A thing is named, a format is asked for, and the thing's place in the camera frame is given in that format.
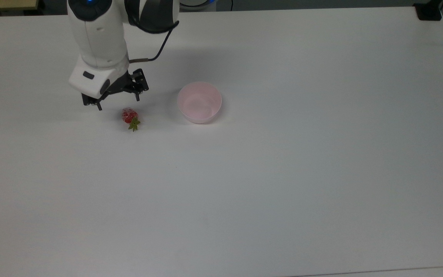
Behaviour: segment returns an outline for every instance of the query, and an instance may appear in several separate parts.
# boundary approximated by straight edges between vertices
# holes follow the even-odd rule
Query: cable
[[[170,33],[172,33],[172,30],[173,30],[173,29],[171,29],[171,30],[168,32],[167,36],[166,36],[165,39],[163,40],[163,44],[162,44],[162,46],[160,47],[160,50],[158,51],[158,53],[157,53],[156,56],[154,56],[153,58],[135,58],[135,59],[133,59],[133,60],[130,60],[130,63],[152,62],[152,61],[156,60],[156,59],[160,56],[160,53],[162,52],[163,47],[164,47],[165,44],[167,43],[167,39],[168,39],[168,37],[170,37]]]

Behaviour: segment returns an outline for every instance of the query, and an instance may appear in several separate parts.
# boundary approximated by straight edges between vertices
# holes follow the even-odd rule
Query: tabletop
[[[0,10],[37,9],[38,0],[0,0]]]
[[[150,90],[84,107],[66,16],[0,18],[0,277],[443,267],[443,20],[182,13]],[[125,26],[130,58],[164,35]],[[184,119],[193,81],[223,97]],[[129,132],[121,109],[139,112]]]

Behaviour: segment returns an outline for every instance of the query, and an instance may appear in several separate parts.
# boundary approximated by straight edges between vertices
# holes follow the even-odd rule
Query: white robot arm
[[[121,91],[135,93],[139,100],[148,84],[142,70],[128,73],[123,23],[170,35],[179,23],[179,0],[68,0],[67,9],[80,49],[69,83],[81,92],[83,104],[102,109],[101,100]]]

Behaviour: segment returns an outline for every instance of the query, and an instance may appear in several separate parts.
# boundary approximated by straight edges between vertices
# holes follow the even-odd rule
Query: strawberry
[[[123,121],[130,125],[129,129],[132,129],[133,132],[138,129],[138,124],[140,124],[138,113],[131,108],[123,109]]]

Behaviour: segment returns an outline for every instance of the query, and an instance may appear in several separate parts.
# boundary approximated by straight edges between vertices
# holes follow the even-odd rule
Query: bowl
[[[212,84],[193,82],[184,86],[177,96],[177,105],[192,123],[211,121],[222,106],[222,95]]]

